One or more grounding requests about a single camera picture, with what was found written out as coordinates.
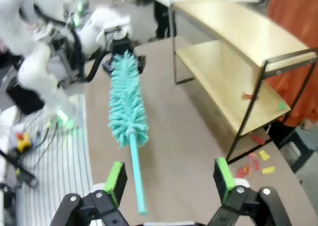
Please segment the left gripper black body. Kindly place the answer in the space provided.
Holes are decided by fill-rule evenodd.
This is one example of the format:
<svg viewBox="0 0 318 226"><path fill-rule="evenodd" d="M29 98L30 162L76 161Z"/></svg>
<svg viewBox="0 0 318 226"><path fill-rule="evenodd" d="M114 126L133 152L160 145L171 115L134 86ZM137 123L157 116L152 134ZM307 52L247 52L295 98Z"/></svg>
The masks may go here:
<svg viewBox="0 0 318 226"><path fill-rule="evenodd" d="M121 62L137 62L138 58L134 53L126 51L122 54L115 54L112 56L112 62L121 63Z"/></svg>

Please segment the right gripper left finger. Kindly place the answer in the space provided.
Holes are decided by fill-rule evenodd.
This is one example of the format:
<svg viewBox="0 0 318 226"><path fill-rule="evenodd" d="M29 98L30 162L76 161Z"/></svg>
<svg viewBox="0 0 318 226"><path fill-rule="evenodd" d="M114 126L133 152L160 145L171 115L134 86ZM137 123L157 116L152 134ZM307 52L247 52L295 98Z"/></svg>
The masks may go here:
<svg viewBox="0 0 318 226"><path fill-rule="evenodd" d="M66 194L51 221L52 226L88 226L101 220L105 226L126 226L128 222L119 211L127 183L125 163L114 162L105 186L81 197Z"/></svg>

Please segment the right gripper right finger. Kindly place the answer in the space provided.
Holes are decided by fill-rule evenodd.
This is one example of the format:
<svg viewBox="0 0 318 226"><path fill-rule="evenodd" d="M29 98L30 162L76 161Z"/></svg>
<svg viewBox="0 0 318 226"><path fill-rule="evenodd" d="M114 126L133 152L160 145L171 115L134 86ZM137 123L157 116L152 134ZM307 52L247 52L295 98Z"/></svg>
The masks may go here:
<svg viewBox="0 0 318 226"><path fill-rule="evenodd" d="M221 206L209 226L234 226L246 216L255 226L290 226L291 220L275 188L265 186L258 191L238 185L225 158L215 159L213 178Z"/></svg>

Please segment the person left hand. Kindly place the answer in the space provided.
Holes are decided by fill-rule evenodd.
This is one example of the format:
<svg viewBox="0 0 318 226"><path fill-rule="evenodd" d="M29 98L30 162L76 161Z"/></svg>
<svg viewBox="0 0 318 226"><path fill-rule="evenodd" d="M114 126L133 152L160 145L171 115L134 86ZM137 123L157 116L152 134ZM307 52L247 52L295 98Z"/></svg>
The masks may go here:
<svg viewBox="0 0 318 226"><path fill-rule="evenodd" d="M312 122L309 119L305 119L304 122L302 123L302 129L305 131L313 131L314 129L318 128L318 123L317 122Z"/></svg>

